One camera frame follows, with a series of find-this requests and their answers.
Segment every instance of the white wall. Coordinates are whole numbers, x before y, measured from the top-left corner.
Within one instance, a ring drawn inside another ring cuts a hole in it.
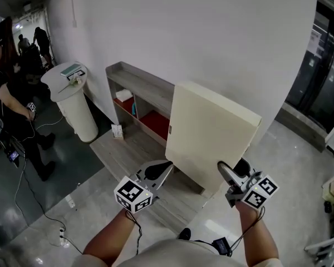
[[[264,135],[303,60],[316,0],[47,0],[59,62],[91,71],[86,93],[116,121],[105,67],[125,61],[194,80],[263,117]]]

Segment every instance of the white round table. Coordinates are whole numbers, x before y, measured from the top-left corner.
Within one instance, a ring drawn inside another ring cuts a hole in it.
[[[41,81],[48,85],[51,91],[51,100],[57,103],[67,122],[73,127],[81,141],[91,142],[97,137],[98,128],[83,93],[88,70],[79,63],[81,70],[85,72],[81,76],[82,83],[79,85],[66,87],[69,81],[66,77],[61,76],[61,72],[74,63],[79,62],[66,62],[50,69],[42,76]]]

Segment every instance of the black pants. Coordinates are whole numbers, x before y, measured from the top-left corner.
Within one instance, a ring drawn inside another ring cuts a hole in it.
[[[5,120],[6,130],[15,137],[25,149],[26,157],[31,161],[38,175],[42,175],[45,166],[42,163],[40,151],[37,144],[45,143],[45,136],[40,135],[34,127],[33,123],[22,118],[16,118],[15,121]]]

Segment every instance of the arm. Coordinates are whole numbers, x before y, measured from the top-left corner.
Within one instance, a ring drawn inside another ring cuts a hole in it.
[[[242,202],[236,203],[240,213],[242,231],[245,232],[257,219],[258,213]],[[246,262],[249,266],[271,258],[278,259],[278,250],[265,223],[260,220],[244,237]]]
[[[133,221],[126,217],[125,211],[125,209],[122,209],[116,217],[88,243],[83,254],[98,257],[108,266],[111,266],[115,262],[135,225]]]
[[[27,117],[27,119],[33,119],[33,114],[10,94],[6,84],[0,87],[0,100],[11,111],[19,113],[20,115]]]

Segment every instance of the gray floor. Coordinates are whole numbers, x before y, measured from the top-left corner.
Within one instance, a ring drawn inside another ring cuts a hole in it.
[[[284,266],[312,266],[312,258],[304,246],[328,238],[328,216],[323,210],[322,183],[334,175],[334,158],[319,153],[310,144],[277,122],[273,122],[257,147],[246,153],[252,164],[270,174],[281,189],[266,204],[264,221],[279,249]],[[67,236],[81,250],[118,212],[113,198],[117,185],[106,169],[100,170],[71,195],[76,209],[62,200],[50,215],[65,222]],[[217,194],[190,223],[192,239],[212,241],[223,236],[233,243],[240,235],[240,223],[235,209],[231,209],[223,184]],[[163,227],[146,211],[139,217],[143,229],[140,250],[175,235]],[[11,258],[22,266],[70,266],[78,252],[70,245],[58,245],[59,224],[40,218],[15,238],[0,256]],[[129,238],[119,262],[134,256],[137,229]],[[244,263],[243,244],[233,258]]]
[[[92,114],[98,124],[100,134],[104,134],[110,126],[110,120],[105,117],[90,101]],[[53,123],[61,118],[58,106],[45,99],[35,98],[38,118],[36,127],[44,123]],[[54,126],[39,129],[42,135],[53,132],[56,141],[47,151],[41,150],[43,163],[53,160],[56,162],[54,174],[46,182],[42,182],[30,162],[27,163],[27,177],[37,194],[37,198],[45,210],[49,210],[62,200],[67,194],[77,188],[79,183],[85,182],[94,173],[103,168],[103,164],[89,147],[80,141],[73,129],[63,119]],[[26,228],[26,223],[20,211],[15,207],[14,194],[24,160],[20,159],[20,167],[16,169],[9,163],[3,151],[0,151],[0,245],[8,243]],[[22,208],[28,224],[36,221],[42,212],[28,189],[25,180],[17,195],[17,202]]]

